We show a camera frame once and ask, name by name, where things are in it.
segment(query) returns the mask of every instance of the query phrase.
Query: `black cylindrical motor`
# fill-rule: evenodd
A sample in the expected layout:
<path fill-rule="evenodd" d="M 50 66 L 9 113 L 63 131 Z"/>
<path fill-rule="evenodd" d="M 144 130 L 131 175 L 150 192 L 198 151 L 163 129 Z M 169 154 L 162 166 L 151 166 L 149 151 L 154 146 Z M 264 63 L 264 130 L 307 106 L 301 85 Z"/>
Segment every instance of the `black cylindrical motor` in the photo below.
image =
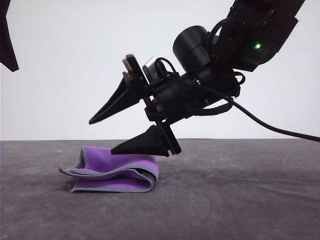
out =
<path fill-rule="evenodd" d="M 210 62 L 207 52 L 208 31 L 202 26 L 183 30 L 173 43 L 173 53 L 186 72 L 204 67 Z"/>

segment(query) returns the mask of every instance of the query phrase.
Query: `white wall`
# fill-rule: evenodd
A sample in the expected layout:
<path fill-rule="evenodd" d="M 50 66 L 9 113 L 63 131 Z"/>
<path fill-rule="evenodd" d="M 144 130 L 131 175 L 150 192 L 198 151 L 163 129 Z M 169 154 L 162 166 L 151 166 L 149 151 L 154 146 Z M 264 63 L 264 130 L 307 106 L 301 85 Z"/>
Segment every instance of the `white wall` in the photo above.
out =
<path fill-rule="evenodd" d="M 192 25 L 208 31 L 233 0 L 13 0 L 8 12 L 20 70 L 1 69 L 1 139 L 127 139 L 152 123 L 144 104 L 100 123 L 88 120 L 114 92 L 133 53 L 141 65 L 172 53 L 176 36 Z M 318 0 L 306 0 L 300 22 L 280 53 L 245 73 L 237 101 L 271 125 L 320 136 Z M 236 108 L 172 126 L 177 138 L 287 138 Z"/>

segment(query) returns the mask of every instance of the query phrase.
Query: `microfiber cloth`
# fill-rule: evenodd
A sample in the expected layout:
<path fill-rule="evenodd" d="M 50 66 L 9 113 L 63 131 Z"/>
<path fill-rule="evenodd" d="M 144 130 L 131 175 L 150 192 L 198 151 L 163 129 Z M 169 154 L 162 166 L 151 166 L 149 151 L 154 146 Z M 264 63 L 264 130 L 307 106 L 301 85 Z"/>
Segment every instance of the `microfiber cloth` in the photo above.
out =
<path fill-rule="evenodd" d="M 156 185 L 159 177 L 157 161 L 152 155 L 112 155 L 110 149 L 94 146 L 81 149 L 76 167 L 58 170 L 77 178 L 71 192 L 145 193 Z"/>

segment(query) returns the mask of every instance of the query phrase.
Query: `green led light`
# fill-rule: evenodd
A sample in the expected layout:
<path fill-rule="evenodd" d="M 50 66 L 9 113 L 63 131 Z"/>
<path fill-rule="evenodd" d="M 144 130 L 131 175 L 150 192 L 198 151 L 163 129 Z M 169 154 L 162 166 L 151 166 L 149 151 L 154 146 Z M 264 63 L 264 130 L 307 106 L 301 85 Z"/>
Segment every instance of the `green led light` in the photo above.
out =
<path fill-rule="evenodd" d="M 257 43 L 255 46 L 254 46 L 254 49 L 260 49 L 262 47 L 261 43 Z"/>

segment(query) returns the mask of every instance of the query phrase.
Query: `purple cloth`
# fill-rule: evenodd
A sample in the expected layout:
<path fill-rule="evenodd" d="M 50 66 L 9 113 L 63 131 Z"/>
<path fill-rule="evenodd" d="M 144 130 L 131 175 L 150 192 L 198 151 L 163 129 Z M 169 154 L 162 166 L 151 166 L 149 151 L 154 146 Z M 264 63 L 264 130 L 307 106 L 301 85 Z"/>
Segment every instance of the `purple cloth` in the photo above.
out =
<path fill-rule="evenodd" d="M 115 193 L 145 193 L 157 183 L 159 170 L 155 156 L 142 154 L 112 155 L 108 148 L 85 146 L 79 164 L 60 173 L 76 177 L 70 189 Z"/>

